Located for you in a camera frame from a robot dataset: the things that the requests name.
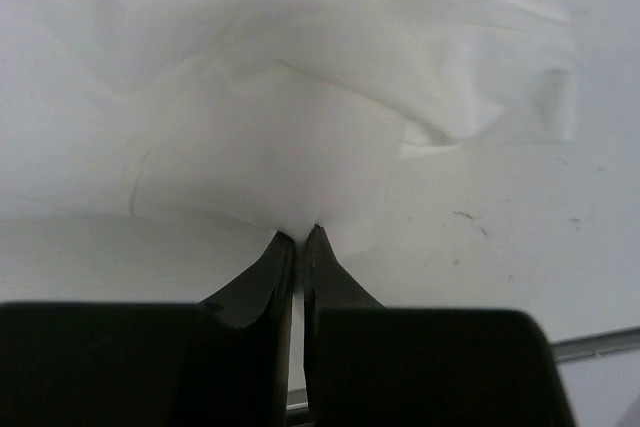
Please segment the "white t-shirt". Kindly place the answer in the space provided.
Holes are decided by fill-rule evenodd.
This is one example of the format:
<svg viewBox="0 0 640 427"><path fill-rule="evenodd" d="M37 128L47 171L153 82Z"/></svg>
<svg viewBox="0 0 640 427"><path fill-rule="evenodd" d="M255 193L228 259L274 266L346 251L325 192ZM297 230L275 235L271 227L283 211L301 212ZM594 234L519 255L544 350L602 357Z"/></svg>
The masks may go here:
<svg viewBox="0 0 640 427"><path fill-rule="evenodd" d="M569 141L561 0L1 0L1 213L222 214L349 252L391 169Z"/></svg>

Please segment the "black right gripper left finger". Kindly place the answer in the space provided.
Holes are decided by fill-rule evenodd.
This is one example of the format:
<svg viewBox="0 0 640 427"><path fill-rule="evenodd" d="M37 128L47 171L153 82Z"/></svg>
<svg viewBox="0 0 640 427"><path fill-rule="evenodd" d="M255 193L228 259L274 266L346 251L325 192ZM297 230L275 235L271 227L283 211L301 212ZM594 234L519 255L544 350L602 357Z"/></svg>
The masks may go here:
<svg viewBox="0 0 640 427"><path fill-rule="evenodd" d="M281 426L295 246L197 303L1 307L5 426Z"/></svg>

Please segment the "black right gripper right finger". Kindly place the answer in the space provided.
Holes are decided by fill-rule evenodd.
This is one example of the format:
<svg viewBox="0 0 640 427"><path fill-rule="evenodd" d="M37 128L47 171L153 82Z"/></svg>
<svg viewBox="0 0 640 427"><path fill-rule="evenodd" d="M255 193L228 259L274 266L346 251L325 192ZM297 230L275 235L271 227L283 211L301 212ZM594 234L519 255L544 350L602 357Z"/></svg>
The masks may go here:
<svg viewBox="0 0 640 427"><path fill-rule="evenodd" d="M377 301L315 227L302 255L304 372L317 426L571 426L549 343L526 313Z"/></svg>

